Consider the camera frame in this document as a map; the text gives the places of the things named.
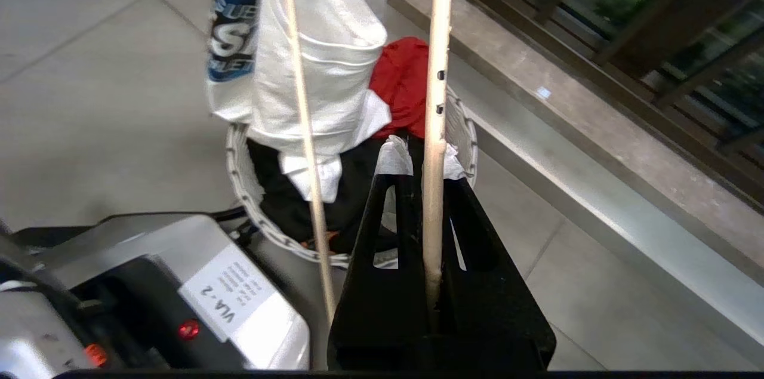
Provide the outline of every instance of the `white laundry basket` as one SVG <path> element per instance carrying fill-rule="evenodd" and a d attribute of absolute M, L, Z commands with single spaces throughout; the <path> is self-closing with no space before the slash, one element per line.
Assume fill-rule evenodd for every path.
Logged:
<path fill-rule="evenodd" d="M 462 167 L 470 175 L 470 186 L 474 186 L 478 169 L 478 143 L 475 135 L 475 126 L 472 120 L 467 118 L 461 100 L 456 97 L 456 94 L 450 88 L 448 89 L 445 115 L 446 140 L 457 148 L 459 162 L 461 162 Z M 298 257 L 315 263 L 319 262 L 318 252 L 304 248 L 300 243 L 285 235 L 260 210 L 260 201 L 263 198 L 264 191 L 254 174 L 254 165 L 247 148 L 246 125 L 232 124 L 230 126 L 226 140 L 226 162 L 236 196 L 245 207 L 251 221 L 259 227 L 263 235 L 277 246 L 291 251 Z M 350 255 L 332 255 L 331 260 L 333 266 L 347 267 Z M 387 267 L 396 264 L 398 260 L 381 256 L 379 257 L 379 262 L 377 264 L 379 267 Z"/>

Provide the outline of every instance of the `metal railing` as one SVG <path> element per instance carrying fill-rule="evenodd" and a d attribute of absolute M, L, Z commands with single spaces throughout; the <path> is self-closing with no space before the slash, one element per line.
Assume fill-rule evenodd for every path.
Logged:
<path fill-rule="evenodd" d="M 742 61 L 758 61 L 764 49 L 764 0 L 472 1 L 561 58 L 602 98 L 627 108 L 634 121 L 764 211 L 764 63 L 760 82 L 750 67 L 737 69 Z M 728 36 L 737 30 L 745 36 Z M 708 40 L 718 41 L 714 52 Z M 714 54 L 709 61 L 707 53 Z M 687 61 L 705 63 L 683 72 L 683 64 L 692 66 Z M 712 91 L 720 88 L 724 94 Z"/>

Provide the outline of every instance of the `blue logo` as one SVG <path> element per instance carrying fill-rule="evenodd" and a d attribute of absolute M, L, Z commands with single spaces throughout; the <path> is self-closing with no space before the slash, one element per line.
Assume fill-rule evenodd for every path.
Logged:
<path fill-rule="evenodd" d="M 225 82 L 249 74 L 254 69 L 255 30 L 260 0 L 212 0 L 210 80 Z"/>

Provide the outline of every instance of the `red light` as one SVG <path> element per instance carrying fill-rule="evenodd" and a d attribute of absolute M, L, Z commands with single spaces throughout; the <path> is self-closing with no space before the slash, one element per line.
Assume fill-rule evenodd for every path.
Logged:
<path fill-rule="evenodd" d="M 196 319 L 189 319 L 178 327 L 178 336 L 183 340 L 193 340 L 199 335 L 199 322 Z"/>
<path fill-rule="evenodd" d="M 103 367 L 107 360 L 109 360 L 109 355 L 106 354 L 106 350 L 97 343 L 88 344 L 87 347 L 85 347 L 85 355 L 95 367 Z"/>

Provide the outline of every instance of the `black holder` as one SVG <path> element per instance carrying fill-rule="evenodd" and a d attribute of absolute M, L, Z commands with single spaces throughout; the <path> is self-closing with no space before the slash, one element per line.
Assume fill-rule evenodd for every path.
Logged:
<path fill-rule="evenodd" d="M 543 371 L 556 339 L 467 180 L 445 180 L 438 332 L 429 327 L 421 194 L 408 175 L 375 175 L 328 341 L 346 371 Z M 387 189 L 396 194 L 397 270 L 374 267 Z M 460 266 L 455 237 L 464 269 Z"/>

